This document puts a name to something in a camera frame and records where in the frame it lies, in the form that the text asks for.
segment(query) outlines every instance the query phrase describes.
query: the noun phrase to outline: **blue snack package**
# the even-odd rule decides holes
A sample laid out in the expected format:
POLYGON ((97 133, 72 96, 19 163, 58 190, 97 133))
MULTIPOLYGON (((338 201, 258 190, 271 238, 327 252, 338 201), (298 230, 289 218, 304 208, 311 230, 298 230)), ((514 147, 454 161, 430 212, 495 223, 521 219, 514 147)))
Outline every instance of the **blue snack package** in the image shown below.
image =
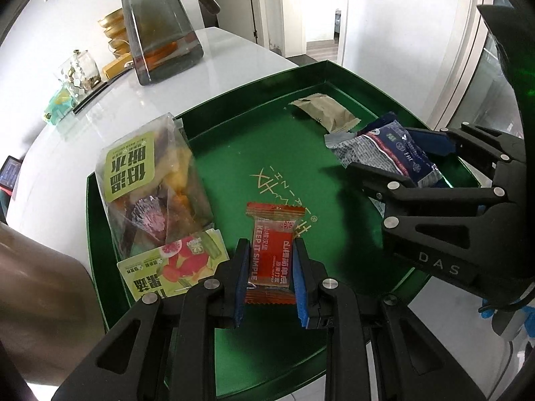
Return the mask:
POLYGON ((368 124, 367 132, 327 134, 325 145, 344 167, 357 162, 408 176, 418 187, 434 186, 442 179, 438 167, 392 117, 387 113, 368 124))

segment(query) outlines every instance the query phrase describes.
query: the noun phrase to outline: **glass pitcher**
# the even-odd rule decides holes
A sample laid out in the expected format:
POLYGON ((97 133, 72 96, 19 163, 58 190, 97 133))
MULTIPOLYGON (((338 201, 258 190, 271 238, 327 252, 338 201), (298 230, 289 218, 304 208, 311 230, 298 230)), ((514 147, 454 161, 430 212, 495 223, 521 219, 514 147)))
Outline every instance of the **glass pitcher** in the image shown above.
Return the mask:
MULTIPOLYGON (((199 0, 213 14, 215 0, 199 0)), ((203 49, 180 0, 122 0, 126 32, 141 85, 197 64, 203 49)))

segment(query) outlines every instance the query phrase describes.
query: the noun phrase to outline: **wooden floor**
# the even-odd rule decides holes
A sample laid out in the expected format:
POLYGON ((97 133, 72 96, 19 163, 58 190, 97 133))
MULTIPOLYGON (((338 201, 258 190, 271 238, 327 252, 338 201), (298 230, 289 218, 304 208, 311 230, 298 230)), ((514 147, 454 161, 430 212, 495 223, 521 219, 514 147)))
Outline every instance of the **wooden floor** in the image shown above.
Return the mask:
POLYGON ((334 38, 334 43, 325 42, 307 42, 307 56, 317 61, 330 60, 336 63, 336 58, 338 57, 338 35, 334 38))

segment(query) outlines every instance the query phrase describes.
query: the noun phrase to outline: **yellow-green label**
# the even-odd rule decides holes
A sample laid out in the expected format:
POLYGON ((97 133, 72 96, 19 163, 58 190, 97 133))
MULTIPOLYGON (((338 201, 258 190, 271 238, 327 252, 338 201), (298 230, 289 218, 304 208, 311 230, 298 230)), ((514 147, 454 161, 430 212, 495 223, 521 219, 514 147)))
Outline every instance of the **yellow-green label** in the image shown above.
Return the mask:
POLYGON ((113 202, 118 197, 148 184, 154 179, 154 133, 146 132, 106 155, 104 165, 104 198, 113 202))
POLYGON ((147 292, 160 297, 184 294, 213 276, 228 254, 219 230, 209 229, 117 263, 134 299, 147 292))

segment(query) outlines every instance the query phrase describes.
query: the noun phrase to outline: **brown cylinder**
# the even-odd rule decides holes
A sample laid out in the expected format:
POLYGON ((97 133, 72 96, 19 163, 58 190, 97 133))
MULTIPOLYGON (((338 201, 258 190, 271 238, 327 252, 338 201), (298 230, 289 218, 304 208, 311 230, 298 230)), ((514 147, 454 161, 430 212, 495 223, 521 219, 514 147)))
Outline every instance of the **brown cylinder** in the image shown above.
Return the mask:
POLYGON ((84 266, 0 223, 0 340, 24 379, 59 386, 103 335, 84 266))

